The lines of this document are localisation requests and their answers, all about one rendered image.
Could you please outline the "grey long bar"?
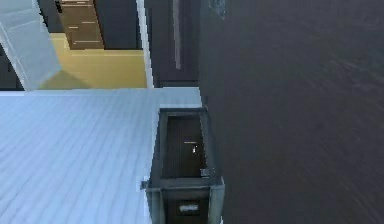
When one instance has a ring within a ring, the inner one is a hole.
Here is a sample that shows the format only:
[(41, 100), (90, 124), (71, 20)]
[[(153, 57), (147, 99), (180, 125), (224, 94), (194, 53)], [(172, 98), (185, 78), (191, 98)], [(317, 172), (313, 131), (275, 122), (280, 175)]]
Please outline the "grey long bar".
[(175, 67), (180, 70), (181, 63), (181, 33), (180, 33), (180, 0), (172, 0), (172, 13), (173, 13), (173, 35), (174, 35), (174, 59)]

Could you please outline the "grey green house plant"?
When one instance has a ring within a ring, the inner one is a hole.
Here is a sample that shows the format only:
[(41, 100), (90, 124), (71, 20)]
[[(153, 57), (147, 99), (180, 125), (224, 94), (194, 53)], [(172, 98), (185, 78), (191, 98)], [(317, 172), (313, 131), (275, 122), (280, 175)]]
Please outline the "grey green house plant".
[(225, 19), (226, 0), (208, 0), (209, 8), (221, 19)]

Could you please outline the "brown chest of drawers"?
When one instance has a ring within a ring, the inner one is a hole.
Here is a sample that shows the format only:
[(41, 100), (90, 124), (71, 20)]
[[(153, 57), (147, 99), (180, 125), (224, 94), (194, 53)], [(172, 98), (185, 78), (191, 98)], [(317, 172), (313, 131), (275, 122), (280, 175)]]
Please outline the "brown chest of drawers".
[(56, 0), (55, 6), (71, 50), (104, 48), (95, 0)]

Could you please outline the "white room door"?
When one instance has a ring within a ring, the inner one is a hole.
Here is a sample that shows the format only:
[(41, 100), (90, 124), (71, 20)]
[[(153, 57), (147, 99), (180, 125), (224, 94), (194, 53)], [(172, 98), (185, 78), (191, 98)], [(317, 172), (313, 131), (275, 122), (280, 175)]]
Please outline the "white room door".
[(0, 44), (26, 91), (61, 70), (37, 0), (0, 0)]

